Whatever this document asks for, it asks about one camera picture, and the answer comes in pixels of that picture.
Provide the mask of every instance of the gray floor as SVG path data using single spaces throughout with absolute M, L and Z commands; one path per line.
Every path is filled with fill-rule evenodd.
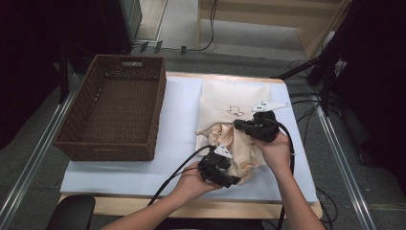
M 164 40 L 163 44 L 165 47 L 176 48 L 181 45 L 188 45 L 189 47 L 194 44 L 192 41 L 195 37 L 193 37 L 192 33 L 185 33 L 185 31 L 189 32 L 193 30 L 193 21 L 187 22 L 186 20 L 177 19 L 177 21 L 187 24 L 183 27 L 178 23 L 167 20 L 171 17 L 177 18 L 173 13 L 170 13 L 171 9 L 185 11 L 193 2 L 195 1 L 169 0 L 166 19 L 160 31 L 160 38 Z M 188 13 L 192 14 L 192 11 L 186 11 L 185 15 Z M 170 25 L 180 27 L 180 29 L 173 28 Z M 167 70 L 169 71 L 217 73 L 257 78 L 277 76 L 288 70 L 288 65 L 291 60 L 304 58 L 303 52 L 297 46 L 297 38 L 291 33 L 291 29 L 269 28 L 269 30 L 274 31 L 274 42 L 272 42 L 271 45 L 268 44 L 268 47 L 266 47 L 266 44 L 260 43 L 266 39 L 258 37 L 256 38 L 255 44 L 257 45 L 254 46 L 254 49 L 250 47 L 250 45 L 254 43 L 249 43 L 253 38 L 246 36 L 248 34 L 244 32 L 243 26 L 238 27 L 238 29 L 242 30 L 242 32 L 239 35 L 232 36 L 235 40 L 230 40 L 231 38 L 227 38 L 227 34 L 221 33 L 226 30 L 216 29 L 220 34 L 216 36 L 217 47 L 214 51 L 187 53 L 181 56 L 178 51 L 162 50 L 157 56 L 166 58 Z M 290 40 L 291 42 L 289 44 L 278 45 L 278 42 L 284 40 Z M 135 50 L 133 55 L 153 56 L 153 50 L 149 49 L 141 54 L 139 50 Z M 309 92 L 310 90 L 303 78 L 292 77 L 288 79 L 286 83 L 289 93 Z M 36 143 L 39 141 L 42 132 L 53 116 L 57 106 L 58 93 L 57 89 L 51 94 L 27 124 L 23 126 L 13 142 L 6 148 L 0 150 L 1 200 L 5 200 L 8 192 L 24 170 L 26 163 L 34 151 Z M 292 102 L 298 100 L 300 99 L 292 98 Z M 293 106 L 295 115 L 299 118 L 307 112 L 313 104 L 299 103 Z M 406 213 L 402 204 L 404 205 L 406 200 L 404 194 L 399 190 L 395 178 L 382 168 L 368 168 L 360 164 L 356 146 L 344 122 L 334 113 L 331 113 L 329 119 L 333 123 L 334 130 L 341 143 L 346 159 L 350 164 L 351 171 L 371 210 L 376 228 L 404 229 L 406 224 L 404 217 Z M 307 119 L 303 119 L 299 123 L 299 129 L 303 138 L 305 137 L 306 122 Z M 337 204 L 338 219 L 333 223 L 334 228 L 362 229 L 343 177 L 332 155 L 324 128 L 317 114 L 313 114 L 309 120 L 306 132 L 305 150 L 317 188 L 327 192 Z M 34 176 L 33 182 L 27 193 L 25 193 L 19 208 L 16 210 L 10 224 L 10 229 L 44 229 L 46 227 L 60 196 L 58 188 L 67 163 L 68 158 L 60 150 L 50 145 Z M 331 201 L 324 201 L 324 203 L 329 212 L 333 215 L 334 212 Z M 91 229 L 99 229 L 114 219 L 116 219 L 116 217 L 94 216 Z

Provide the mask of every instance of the table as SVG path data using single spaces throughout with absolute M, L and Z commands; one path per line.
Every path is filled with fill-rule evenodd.
M 223 75 L 199 75 L 199 74 L 185 74 L 185 73 L 167 73 L 167 77 L 176 77 L 176 78 L 185 78 L 185 79 L 213 79 L 213 80 L 225 80 L 225 81 L 250 81 L 250 82 L 265 82 L 265 83 L 275 83 L 283 85 L 282 80 L 270 80 L 270 79 L 252 79 L 252 78 L 243 78 L 243 77 L 232 77 L 232 76 L 223 76 Z M 306 171 L 306 160 L 302 158 L 299 164 L 299 170 L 304 167 Z M 62 183 L 61 190 L 65 192 L 62 194 L 61 198 L 64 198 L 68 195 L 74 194 L 74 192 L 66 192 L 66 189 L 63 189 L 64 183 L 67 183 L 66 180 L 69 181 L 69 173 L 65 174 L 64 181 Z M 87 179 L 89 187 L 92 187 L 91 182 Z M 148 195 L 129 195 L 129 194 L 113 194 L 106 191 L 105 188 L 100 189 L 98 192 L 91 192 L 87 191 L 87 193 L 91 193 L 96 197 L 96 207 L 95 207 L 95 214 L 97 215 L 111 215 L 111 216 L 124 216 L 135 210 L 144 208 L 147 206 L 147 203 L 150 200 L 150 196 Z M 320 202 L 316 200 L 315 202 L 311 203 L 311 208 L 316 213 L 316 215 L 320 218 L 323 214 L 320 206 Z M 174 218 L 223 218 L 223 219 L 276 219 L 279 217 L 281 211 L 280 202 L 272 202 L 272 201 L 265 201 L 265 200 L 254 200 L 254 199 L 226 199 L 226 198 L 218 198 L 218 196 L 206 197 L 205 199 L 198 199 L 191 204 L 185 206 L 184 208 L 176 211 L 171 215 Z
M 214 0 L 199 0 L 197 41 L 201 20 L 210 19 Z M 316 56 L 330 32 L 346 17 L 351 0 L 221 0 L 215 20 L 297 28 L 307 59 Z

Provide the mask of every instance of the white paper sheet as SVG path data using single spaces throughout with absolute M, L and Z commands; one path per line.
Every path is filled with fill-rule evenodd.
M 194 152 L 202 79 L 168 77 L 161 111 L 155 159 L 150 162 L 70 162 L 60 191 L 109 195 L 153 196 L 159 187 Z M 239 81 L 247 84 L 262 84 Z M 269 83 L 269 102 L 290 103 L 286 85 Z M 315 186 L 305 157 L 292 107 L 275 110 L 277 120 L 290 132 L 296 151 L 295 178 L 308 202 L 316 202 Z M 196 156 L 192 161 L 201 158 Z M 170 192 L 173 179 L 162 196 Z M 274 175 L 266 166 L 242 186 L 231 186 L 205 194 L 203 198 L 281 200 Z

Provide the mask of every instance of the right hand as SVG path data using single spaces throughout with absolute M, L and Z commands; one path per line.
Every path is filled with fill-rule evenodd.
M 272 172 L 289 169 L 290 147 L 289 138 L 286 135 L 279 132 L 277 138 L 270 143 L 255 138 L 251 138 L 251 141 L 262 151 L 263 158 Z

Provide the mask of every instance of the crumpled fabric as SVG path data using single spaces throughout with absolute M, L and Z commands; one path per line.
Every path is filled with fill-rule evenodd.
M 241 178 L 238 185 L 248 181 L 254 175 L 253 169 L 264 162 L 260 150 L 251 145 L 250 137 L 235 129 L 232 124 L 217 123 L 207 129 L 197 131 L 196 135 L 207 137 L 210 145 L 223 144 L 233 155 L 227 174 Z

